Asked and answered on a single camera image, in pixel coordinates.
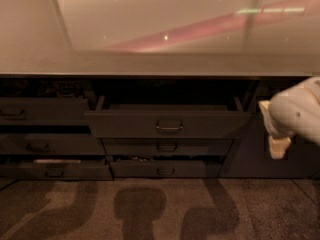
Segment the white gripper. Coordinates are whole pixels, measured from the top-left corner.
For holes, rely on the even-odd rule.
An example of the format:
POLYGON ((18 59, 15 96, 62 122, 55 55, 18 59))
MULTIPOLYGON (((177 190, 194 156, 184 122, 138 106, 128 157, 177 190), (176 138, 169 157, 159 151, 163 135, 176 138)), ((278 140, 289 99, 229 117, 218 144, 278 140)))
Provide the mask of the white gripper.
POLYGON ((265 128, 270 135, 268 137, 268 143, 271 158, 275 160, 283 159, 291 145, 290 138, 293 137, 295 133, 268 116, 268 108, 270 105, 268 100, 259 101, 258 105, 265 118, 265 128))

